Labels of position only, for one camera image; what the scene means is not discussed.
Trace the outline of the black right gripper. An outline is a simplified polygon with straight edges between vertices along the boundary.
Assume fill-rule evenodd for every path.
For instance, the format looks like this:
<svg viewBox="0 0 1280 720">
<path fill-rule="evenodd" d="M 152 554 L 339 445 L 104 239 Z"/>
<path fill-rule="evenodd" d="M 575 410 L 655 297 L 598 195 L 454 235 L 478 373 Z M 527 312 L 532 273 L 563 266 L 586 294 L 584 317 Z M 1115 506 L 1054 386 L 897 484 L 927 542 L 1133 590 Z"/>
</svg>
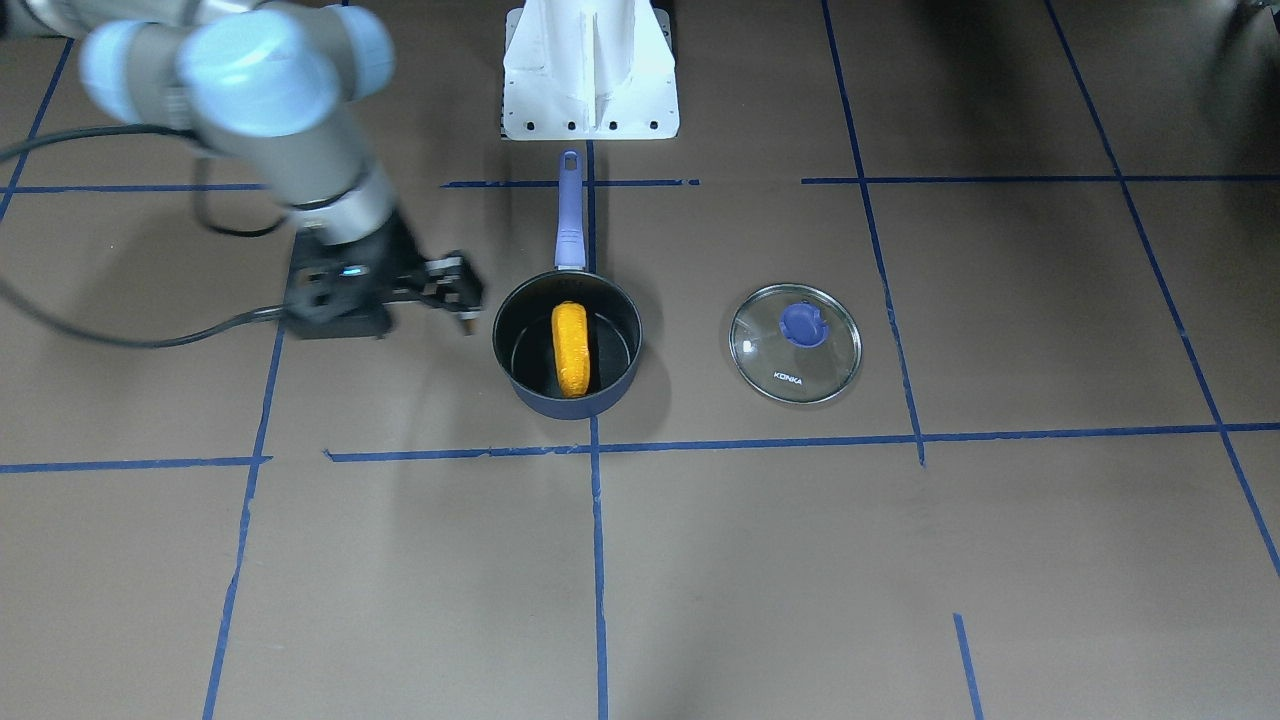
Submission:
<svg viewBox="0 0 1280 720">
<path fill-rule="evenodd" d="M 426 259 L 404 218 L 393 211 L 371 234 L 324 243 L 317 229 L 294 233 L 283 297 L 283 325 L 300 340 L 383 337 L 394 322 L 387 305 L 413 299 L 456 313 L 476 333 L 485 284 L 461 252 Z"/>
</svg>

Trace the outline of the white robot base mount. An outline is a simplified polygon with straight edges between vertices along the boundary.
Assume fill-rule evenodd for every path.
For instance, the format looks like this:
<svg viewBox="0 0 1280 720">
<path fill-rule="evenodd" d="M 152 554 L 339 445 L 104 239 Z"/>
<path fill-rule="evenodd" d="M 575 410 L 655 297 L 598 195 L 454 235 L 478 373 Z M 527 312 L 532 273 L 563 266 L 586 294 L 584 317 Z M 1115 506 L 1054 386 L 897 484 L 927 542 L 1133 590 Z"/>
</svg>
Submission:
<svg viewBox="0 0 1280 720">
<path fill-rule="evenodd" d="M 512 141 L 673 138 L 667 1 L 526 1 L 506 15 L 500 132 Z"/>
</svg>

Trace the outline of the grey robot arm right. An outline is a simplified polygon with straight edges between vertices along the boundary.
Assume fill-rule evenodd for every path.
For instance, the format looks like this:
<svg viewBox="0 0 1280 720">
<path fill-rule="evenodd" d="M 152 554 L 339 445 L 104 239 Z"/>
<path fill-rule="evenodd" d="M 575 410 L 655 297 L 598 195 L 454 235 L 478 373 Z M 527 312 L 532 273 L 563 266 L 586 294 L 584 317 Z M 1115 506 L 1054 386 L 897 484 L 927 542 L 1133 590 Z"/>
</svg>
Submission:
<svg viewBox="0 0 1280 720">
<path fill-rule="evenodd" d="M 255 169 L 294 228 L 282 304 L 215 333 L 278 320 L 301 340 L 383 337 L 392 304 L 449 313 L 471 332 L 484 286 L 461 252 L 425 258 L 396 187 L 348 106 L 396 70 L 361 6 L 292 1 L 5 1 L 3 37 L 68 38 L 113 126 L 46 135 L 4 159 L 77 138 L 160 135 Z"/>
</svg>

